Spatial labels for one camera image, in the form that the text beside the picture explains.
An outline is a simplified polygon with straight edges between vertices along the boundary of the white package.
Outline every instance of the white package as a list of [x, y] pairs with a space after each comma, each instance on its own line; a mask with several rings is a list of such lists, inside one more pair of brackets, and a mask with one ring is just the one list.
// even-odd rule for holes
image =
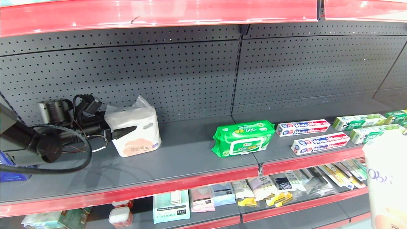
[[247, 184], [246, 180], [232, 181], [232, 187], [236, 195], [236, 199], [254, 198], [254, 193]]
[[279, 193], [270, 176], [258, 176], [247, 180], [253, 190], [255, 201], [260, 201], [272, 194], [277, 195]]
[[155, 109], [141, 96], [131, 107], [116, 108], [108, 105], [105, 120], [113, 132], [120, 129], [124, 133], [112, 139], [121, 157], [153, 151], [161, 144]]

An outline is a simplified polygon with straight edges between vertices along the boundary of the paper towel package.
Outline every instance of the paper towel package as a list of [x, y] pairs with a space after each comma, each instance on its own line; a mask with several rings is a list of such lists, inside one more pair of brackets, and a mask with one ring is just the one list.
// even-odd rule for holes
[[373, 229], [407, 229], [407, 136], [386, 132], [364, 147]]
[[105, 120], [112, 129], [112, 142], [121, 157], [153, 151], [161, 144], [155, 109], [141, 96], [131, 107], [108, 105]]

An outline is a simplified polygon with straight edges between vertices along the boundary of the gray metal shelf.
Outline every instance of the gray metal shelf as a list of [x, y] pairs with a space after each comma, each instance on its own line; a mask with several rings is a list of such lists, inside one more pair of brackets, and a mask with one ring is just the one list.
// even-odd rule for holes
[[[162, 123], [162, 145], [158, 150], [121, 158], [114, 145], [109, 143], [106, 149], [94, 153], [91, 164], [79, 172], [33, 175], [27, 182], [2, 183], [1, 205], [113, 191], [244, 167], [255, 167], [257, 171], [253, 154], [224, 159], [211, 151], [216, 128], [227, 124], [234, 124], [229, 116]], [[102, 145], [103, 140], [92, 143]], [[57, 162], [40, 167], [74, 167], [84, 157], [85, 154], [81, 153], [63, 155]]]
[[348, 216], [338, 204], [331, 203], [262, 220], [232, 225], [229, 228], [313, 229], [348, 219]]
[[[232, 117], [236, 123], [262, 119], [267, 119], [271, 123], [326, 119], [327, 121], [332, 123], [338, 116], [385, 113], [391, 110], [394, 109], [382, 104], [377, 100], [358, 99], [337, 103], [317, 104], [306, 107], [293, 107], [261, 112], [241, 113], [234, 114], [232, 115]], [[287, 161], [293, 158], [297, 159], [306, 158], [313, 155], [324, 155], [330, 152], [350, 150], [360, 147], [349, 141], [346, 146], [341, 148], [325, 150], [312, 154], [305, 154], [302, 156], [297, 156], [290, 149], [293, 141], [296, 139], [315, 137], [323, 134], [332, 134], [335, 132], [337, 131], [334, 128], [330, 127], [326, 133], [306, 134], [290, 137], [279, 137], [277, 134], [275, 134], [270, 141], [269, 147], [267, 147], [267, 149], [264, 151], [256, 152], [254, 156], [260, 164], [264, 164]]]

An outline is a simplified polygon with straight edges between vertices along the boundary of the green wet wipes pack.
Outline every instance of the green wet wipes pack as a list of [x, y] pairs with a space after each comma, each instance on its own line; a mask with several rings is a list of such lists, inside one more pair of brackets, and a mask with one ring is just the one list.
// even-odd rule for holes
[[274, 124], [267, 120], [219, 126], [212, 151], [219, 157], [265, 150], [274, 134]]

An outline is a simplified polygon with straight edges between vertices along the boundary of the hanging product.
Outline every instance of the hanging product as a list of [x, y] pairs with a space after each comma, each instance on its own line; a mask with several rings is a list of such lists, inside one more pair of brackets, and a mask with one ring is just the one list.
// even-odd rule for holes
[[388, 112], [385, 117], [385, 124], [400, 123], [407, 119], [407, 110]]
[[365, 114], [355, 116], [337, 117], [333, 128], [337, 131], [349, 131], [370, 126], [383, 125], [386, 118], [381, 114]]
[[190, 218], [188, 190], [154, 195], [154, 224]]
[[291, 146], [296, 155], [309, 154], [345, 146], [350, 137], [343, 132], [295, 140]]
[[191, 212], [214, 211], [212, 191], [209, 186], [193, 188], [191, 194]]
[[293, 123], [280, 123], [277, 125], [277, 135], [280, 137], [325, 132], [330, 123], [325, 119], [302, 121]]
[[131, 107], [107, 106], [105, 120], [112, 129], [112, 142], [122, 157], [158, 149], [161, 144], [157, 114], [140, 95]]
[[219, 126], [212, 151], [219, 157], [265, 150], [274, 134], [274, 124], [267, 120]]
[[236, 203], [236, 196], [230, 182], [211, 185], [210, 189], [215, 207]]
[[384, 132], [399, 132], [404, 133], [405, 128], [399, 124], [389, 124], [383, 126], [373, 126], [368, 128], [362, 128], [357, 130], [352, 130], [350, 134], [350, 140], [355, 144], [365, 144], [371, 139], [376, 138], [384, 134]]

